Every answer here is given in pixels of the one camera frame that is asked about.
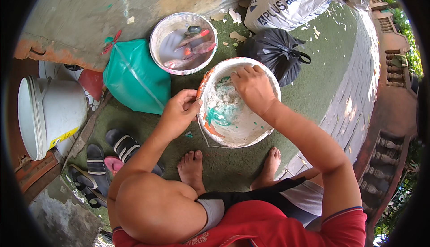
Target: green plant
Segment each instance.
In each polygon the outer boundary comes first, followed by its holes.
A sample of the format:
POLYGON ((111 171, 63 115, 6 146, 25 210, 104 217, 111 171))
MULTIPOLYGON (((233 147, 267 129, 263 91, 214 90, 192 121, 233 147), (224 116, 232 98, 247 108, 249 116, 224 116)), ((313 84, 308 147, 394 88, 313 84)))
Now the green plant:
POLYGON ((382 243, 389 241, 390 233, 394 230, 396 223, 405 212, 406 206, 413 195, 413 191, 418 183, 418 172, 423 149, 422 144, 417 140, 409 144, 408 156, 405 161, 402 177, 397 185, 397 192, 374 228, 375 237, 382 238, 382 243))
POLYGON ((406 53, 406 59, 408 60, 409 70, 417 74, 418 77, 423 76, 423 68, 421 65, 420 52, 417 49, 415 43, 415 37, 412 33, 411 24, 406 14, 400 8, 390 9, 393 14, 393 22, 399 24, 399 31, 401 34, 405 35, 411 46, 411 50, 406 53))

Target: pink flip-flop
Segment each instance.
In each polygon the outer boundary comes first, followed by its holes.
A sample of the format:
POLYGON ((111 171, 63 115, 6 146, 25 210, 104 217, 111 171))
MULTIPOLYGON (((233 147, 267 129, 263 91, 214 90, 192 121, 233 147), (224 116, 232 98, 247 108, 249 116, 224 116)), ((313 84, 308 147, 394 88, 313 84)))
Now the pink flip-flop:
POLYGON ((105 157, 105 165, 108 170, 115 174, 124 166, 124 163, 116 156, 110 155, 105 157))

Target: hand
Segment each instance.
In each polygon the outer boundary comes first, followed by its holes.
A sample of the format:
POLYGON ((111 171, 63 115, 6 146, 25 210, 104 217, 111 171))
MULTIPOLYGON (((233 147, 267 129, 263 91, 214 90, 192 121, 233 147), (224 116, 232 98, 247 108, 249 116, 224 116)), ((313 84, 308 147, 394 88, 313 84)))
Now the hand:
POLYGON ((159 138, 171 142, 185 131, 191 121, 197 120, 203 101, 196 100, 196 95, 197 90, 183 89, 169 99, 154 130, 159 138))
POLYGON ((259 116, 263 116, 272 104, 279 101, 260 66, 239 67, 236 73, 231 73, 231 80, 246 105, 259 116))

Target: concrete wall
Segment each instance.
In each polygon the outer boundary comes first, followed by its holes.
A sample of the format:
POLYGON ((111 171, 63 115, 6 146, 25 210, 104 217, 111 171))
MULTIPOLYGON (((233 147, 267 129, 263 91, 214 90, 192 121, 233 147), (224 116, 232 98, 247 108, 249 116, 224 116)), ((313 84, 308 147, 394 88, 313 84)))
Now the concrete wall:
POLYGON ((101 219, 85 209, 59 177, 28 209, 52 246, 92 246, 103 226, 101 219))
POLYGON ((103 71, 109 58, 109 54, 99 55, 105 38, 114 37, 119 30, 119 41, 147 38, 155 24, 169 14, 205 14, 235 1, 38 0, 25 24, 15 57, 103 71), (127 24, 132 17, 134 22, 127 24))

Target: red shirt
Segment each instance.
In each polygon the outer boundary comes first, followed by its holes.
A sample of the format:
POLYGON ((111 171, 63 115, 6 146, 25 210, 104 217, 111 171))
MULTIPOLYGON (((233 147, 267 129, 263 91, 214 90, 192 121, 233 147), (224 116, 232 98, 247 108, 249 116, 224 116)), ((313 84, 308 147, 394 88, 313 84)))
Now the red shirt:
POLYGON ((165 246, 222 247, 238 239, 249 239, 256 247, 362 247, 365 243, 366 215, 361 207, 338 212, 327 218, 320 232, 306 230, 302 223, 287 218, 280 209, 265 201, 243 201, 230 207, 214 228, 184 244, 148 245, 114 229, 115 247, 165 246))

